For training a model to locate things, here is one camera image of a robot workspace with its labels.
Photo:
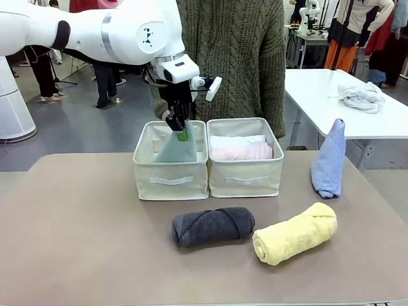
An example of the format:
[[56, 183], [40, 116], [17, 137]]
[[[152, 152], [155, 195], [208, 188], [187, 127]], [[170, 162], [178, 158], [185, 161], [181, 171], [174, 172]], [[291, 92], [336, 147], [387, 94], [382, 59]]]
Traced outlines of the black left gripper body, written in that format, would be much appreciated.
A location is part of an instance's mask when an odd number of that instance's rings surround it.
[[184, 106], [187, 112], [191, 111], [193, 99], [189, 81], [177, 84], [167, 81], [158, 81], [158, 84], [163, 85], [159, 87], [159, 96], [165, 100], [167, 109], [171, 110], [171, 108], [178, 103]]

